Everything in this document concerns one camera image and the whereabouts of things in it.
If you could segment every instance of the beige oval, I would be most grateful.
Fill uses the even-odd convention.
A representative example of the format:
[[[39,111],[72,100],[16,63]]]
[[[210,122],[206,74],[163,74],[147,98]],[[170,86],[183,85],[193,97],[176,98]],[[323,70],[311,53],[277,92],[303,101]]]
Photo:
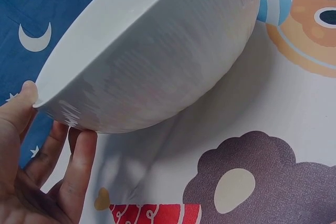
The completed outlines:
[[[243,203],[253,192],[256,181],[248,170],[237,168],[226,172],[215,190],[215,207],[226,214]]]

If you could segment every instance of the cartoon character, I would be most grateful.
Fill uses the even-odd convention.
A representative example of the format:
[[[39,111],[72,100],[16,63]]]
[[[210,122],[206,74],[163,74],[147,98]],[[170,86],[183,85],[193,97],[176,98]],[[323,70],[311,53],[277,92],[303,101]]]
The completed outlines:
[[[225,140],[205,152],[182,205],[111,205],[102,188],[97,210],[118,224],[334,224],[336,166],[296,163],[290,146],[263,132]]]
[[[257,19],[290,61],[336,78],[336,0],[260,0]]]

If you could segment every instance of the striped hat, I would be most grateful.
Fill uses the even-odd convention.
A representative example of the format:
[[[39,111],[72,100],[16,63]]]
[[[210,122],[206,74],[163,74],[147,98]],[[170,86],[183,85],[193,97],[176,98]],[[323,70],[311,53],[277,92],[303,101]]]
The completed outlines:
[[[260,0],[257,20],[280,26],[288,17],[292,0]]]

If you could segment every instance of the bowl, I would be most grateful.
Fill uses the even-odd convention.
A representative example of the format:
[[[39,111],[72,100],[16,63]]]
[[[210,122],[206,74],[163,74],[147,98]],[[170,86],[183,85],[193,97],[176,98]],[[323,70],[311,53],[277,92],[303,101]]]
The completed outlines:
[[[34,105],[99,133],[168,119],[241,54],[260,0],[93,0],[56,45]]]

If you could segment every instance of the hand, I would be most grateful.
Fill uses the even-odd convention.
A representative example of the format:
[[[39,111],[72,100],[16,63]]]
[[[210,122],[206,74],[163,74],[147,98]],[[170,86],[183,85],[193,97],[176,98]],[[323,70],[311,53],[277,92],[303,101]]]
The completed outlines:
[[[96,152],[97,134],[55,122],[38,154],[18,166],[20,145],[35,117],[37,89],[25,82],[0,107],[0,223],[78,223]],[[71,156],[64,178],[47,194],[40,189],[54,170],[68,135]]]

